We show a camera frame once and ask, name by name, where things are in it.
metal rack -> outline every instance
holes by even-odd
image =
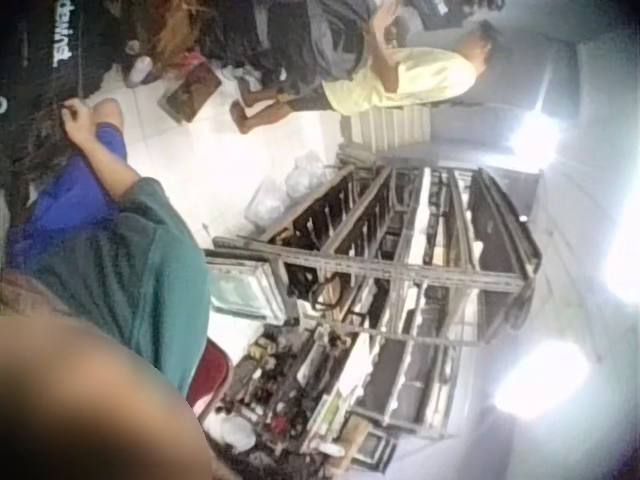
[[[271,261],[290,296],[313,298],[324,307],[316,319],[319,327],[353,343],[369,335],[373,362],[385,349],[398,347],[384,404],[377,409],[351,404],[350,411],[382,427],[433,438],[447,435],[463,348],[484,345],[504,327],[521,325],[541,261],[526,225],[483,170],[347,167],[258,240],[216,237],[213,242],[227,254]],[[441,265],[432,264],[436,248],[444,252]],[[326,288],[296,287],[299,272]],[[363,298],[379,282],[387,292],[383,308],[362,312]],[[409,292],[415,295],[412,303]],[[409,382],[407,375],[412,358],[419,359],[424,349],[431,366],[417,391],[414,384],[420,382]],[[372,376],[379,367],[373,366]],[[441,371],[448,372],[447,382]],[[360,394],[371,382],[363,381]],[[419,405],[415,417],[394,414],[403,395]]]

shelving unit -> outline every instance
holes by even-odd
[[[463,349],[522,324],[541,261],[483,170],[345,167],[259,239],[217,237],[214,246],[268,259],[289,301],[315,309],[306,319],[313,330],[351,340],[306,434],[288,447],[301,451],[336,433],[326,422],[318,427],[335,402],[333,425],[349,412],[381,428],[446,438]],[[358,388],[339,393],[363,336],[371,366]],[[292,371],[286,382],[295,378]]]

hand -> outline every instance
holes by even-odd
[[[62,120],[69,139],[81,149],[95,140],[93,110],[81,100],[73,98],[64,102]]]
[[[401,0],[383,0],[369,24],[370,33],[384,38],[384,32],[393,23],[400,12]]]

person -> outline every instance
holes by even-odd
[[[83,319],[186,396],[207,337],[204,254],[161,185],[126,163],[115,100],[73,99],[62,117],[79,151],[9,231],[3,281]]]
[[[273,101],[255,115],[248,116],[236,101],[231,117],[242,134],[275,124],[293,112],[333,110],[353,115],[371,107],[399,107],[431,103],[461,95],[475,83],[491,63],[498,46],[498,34],[487,21],[465,34],[454,51],[433,48],[385,47],[385,31],[397,15],[400,3],[386,0],[373,16],[365,32],[370,62],[353,79],[323,82],[309,94],[281,95],[278,87],[251,92],[239,80],[242,103],[251,108]]]
[[[207,335],[204,255],[127,165],[116,101],[73,99],[62,118],[79,151],[12,227],[0,278],[3,473],[236,478],[184,400]]]

yellow shirt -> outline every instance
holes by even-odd
[[[435,48],[399,48],[390,51],[399,62],[397,93],[387,93],[369,66],[351,81],[324,82],[331,106],[343,115],[371,107],[399,107],[446,100],[466,92],[476,81],[473,65],[455,52]]]

